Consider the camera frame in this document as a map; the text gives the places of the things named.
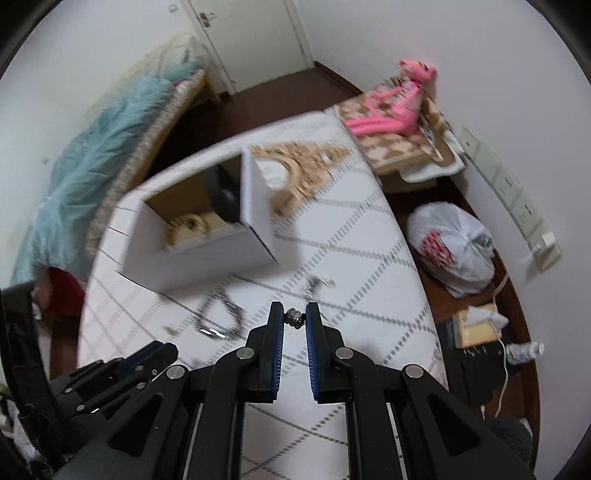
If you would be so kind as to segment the small silver charm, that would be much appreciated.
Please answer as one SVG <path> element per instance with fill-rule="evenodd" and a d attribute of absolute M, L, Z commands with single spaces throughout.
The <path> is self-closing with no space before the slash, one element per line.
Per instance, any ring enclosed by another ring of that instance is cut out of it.
<path fill-rule="evenodd" d="M 180 335 L 180 332 L 172 327 L 165 326 L 164 331 L 171 337 L 177 337 Z"/>

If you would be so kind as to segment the black fitness band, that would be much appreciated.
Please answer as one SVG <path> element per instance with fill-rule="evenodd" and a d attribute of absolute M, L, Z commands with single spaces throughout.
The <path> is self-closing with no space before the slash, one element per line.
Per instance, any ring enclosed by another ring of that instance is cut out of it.
<path fill-rule="evenodd" d="M 202 172 L 211 210 L 226 223 L 240 219 L 240 186 L 221 165 Z"/>

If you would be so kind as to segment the tissue box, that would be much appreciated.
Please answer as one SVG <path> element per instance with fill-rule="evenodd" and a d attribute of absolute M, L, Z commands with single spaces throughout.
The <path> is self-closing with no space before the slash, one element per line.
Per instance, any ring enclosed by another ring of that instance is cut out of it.
<path fill-rule="evenodd" d="M 498 312 L 496 305 L 489 303 L 458 311 L 452 324 L 455 347 L 468 349 L 501 339 L 509 319 Z"/>

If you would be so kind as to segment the white plastic bottle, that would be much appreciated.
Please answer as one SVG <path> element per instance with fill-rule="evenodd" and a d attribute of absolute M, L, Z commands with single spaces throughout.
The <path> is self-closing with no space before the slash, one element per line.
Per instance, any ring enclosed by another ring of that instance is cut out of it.
<path fill-rule="evenodd" d="M 511 365 L 521 365 L 534 361 L 542 356 L 545 351 L 545 345 L 541 342 L 533 341 L 524 344 L 507 344 L 506 358 Z"/>

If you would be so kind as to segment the teal blue duvet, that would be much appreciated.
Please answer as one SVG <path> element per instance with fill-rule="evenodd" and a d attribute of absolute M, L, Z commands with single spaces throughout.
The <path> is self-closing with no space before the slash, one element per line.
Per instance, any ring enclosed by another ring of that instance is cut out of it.
<path fill-rule="evenodd" d="M 134 152 L 167 107 L 179 102 L 204 62 L 188 58 L 162 73 L 136 73 L 106 99 L 88 128 L 56 161 L 48 191 L 20 246 L 10 283 L 38 282 L 49 268 L 87 281 L 106 211 L 118 202 L 137 172 Z"/>

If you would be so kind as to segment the white plastic bag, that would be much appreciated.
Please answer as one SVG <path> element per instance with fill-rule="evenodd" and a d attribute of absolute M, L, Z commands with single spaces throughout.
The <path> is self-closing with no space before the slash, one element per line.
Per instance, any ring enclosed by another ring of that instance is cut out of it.
<path fill-rule="evenodd" d="M 408 243 L 455 298 L 479 294 L 493 280 L 495 249 L 489 230 L 455 204 L 433 202 L 408 217 Z"/>

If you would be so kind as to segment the white diamond pattern tablecloth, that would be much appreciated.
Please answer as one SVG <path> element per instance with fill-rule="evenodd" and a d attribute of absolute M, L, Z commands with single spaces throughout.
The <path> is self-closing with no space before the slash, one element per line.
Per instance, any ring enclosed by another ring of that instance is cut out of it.
<path fill-rule="evenodd" d="M 126 356 L 154 341 L 175 344 L 190 367 L 213 363 L 235 342 L 195 330 L 204 303 L 202 284 L 162 297 L 119 272 L 140 202 L 246 145 L 312 142 L 353 147 L 341 122 L 307 113 L 254 129 L 200 151 L 156 175 L 115 207 L 86 288 L 77 359 Z M 246 328 L 266 321 L 274 301 L 303 309 L 304 287 L 315 292 L 325 323 L 342 332 L 346 345 L 394 368 L 416 363 L 436 379 L 445 368 L 435 322 L 401 228 L 363 156 L 349 153 L 332 169 L 329 183 L 293 214 L 276 222 L 280 262 L 266 270 L 229 276 L 219 285 L 241 306 Z M 164 327 L 180 332 L 169 336 Z M 242 477 L 245 479 L 345 479 L 349 475 L 345 410 L 320 405 L 311 395 L 303 330 L 287 329 L 280 392 L 270 405 L 245 410 Z"/>

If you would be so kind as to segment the white cardboard box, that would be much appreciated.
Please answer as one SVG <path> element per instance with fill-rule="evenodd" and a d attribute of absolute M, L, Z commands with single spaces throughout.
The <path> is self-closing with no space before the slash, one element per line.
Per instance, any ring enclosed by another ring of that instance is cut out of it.
<path fill-rule="evenodd" d="M 211 210 L 202 172 L 221 165 L 240 186 L 240 219 Z M 249 150 L 194 173 L 139 204 L 120 273 L 156 293 L 171 293 L 277 262 L 273 192 Z"/>

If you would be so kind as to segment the white charger plug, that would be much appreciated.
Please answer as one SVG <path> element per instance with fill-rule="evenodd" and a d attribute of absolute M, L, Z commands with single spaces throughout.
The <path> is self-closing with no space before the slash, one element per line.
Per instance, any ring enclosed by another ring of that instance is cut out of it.
<path fill-rule="evenodd" d="M 523 261 L 527 263 L 537 259 L 551 250 L 555 244 L 556 237 L 551 231 L 532 236 L 528 240 L 529 253 L 523 258 Z"/>

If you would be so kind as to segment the white power strip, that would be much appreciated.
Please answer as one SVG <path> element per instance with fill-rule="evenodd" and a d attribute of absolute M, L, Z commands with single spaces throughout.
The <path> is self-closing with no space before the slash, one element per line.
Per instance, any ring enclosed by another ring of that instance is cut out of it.
<path fill-rule="evenodd" d="M 468 127 L 463 126 L 459 142 L 476 170 L 512 218 L 527 246 L 528 240 L 532 236 L 548 231 L 553 232 L 534 200 L 485 141 L 477 137 Z M 562 251 L 556 238 L 555 246 L 546 254 L 527 263 L 523 261 L 523 263 L 533 265 L 542 273 L 561 258 Z"/>

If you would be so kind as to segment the bed with checkered mattress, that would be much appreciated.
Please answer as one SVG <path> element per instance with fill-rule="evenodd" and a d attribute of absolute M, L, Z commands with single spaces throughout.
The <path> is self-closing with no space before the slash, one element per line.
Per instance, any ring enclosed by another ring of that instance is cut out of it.
<path fill-rule="evenodd" d="M 87 127 L 56 160 L 16 256 L 11 284 L 50 268 L 85 282 L 119 200 L 141 184 L 163 141 L 200 97 L 211 97 L 211 59 L 180 32 L 146 54 L 89 108 Z"/>

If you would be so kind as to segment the pink panther plush toy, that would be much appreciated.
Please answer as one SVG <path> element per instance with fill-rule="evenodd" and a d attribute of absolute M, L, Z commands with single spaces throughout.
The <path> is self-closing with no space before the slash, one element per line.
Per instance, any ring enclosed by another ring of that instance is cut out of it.
<path fill-rule="evenodd" d="M 366 96 L 366 116 L 346 120 L 356 137 L 372 134 L 411 135 L 421 115 L 427 87 L 436 78 L 434 65 L 418 60 L 401 60 L 399 80 L 393 88 Z"/>

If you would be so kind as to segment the white door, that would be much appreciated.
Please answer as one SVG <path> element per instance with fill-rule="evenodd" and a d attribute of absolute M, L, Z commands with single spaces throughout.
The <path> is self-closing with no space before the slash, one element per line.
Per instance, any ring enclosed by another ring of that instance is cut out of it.
<path fill-rule="evenodd" d="M 182 5 L 231 95 L 314 66 L 294 1 L 189 0 Z"/>

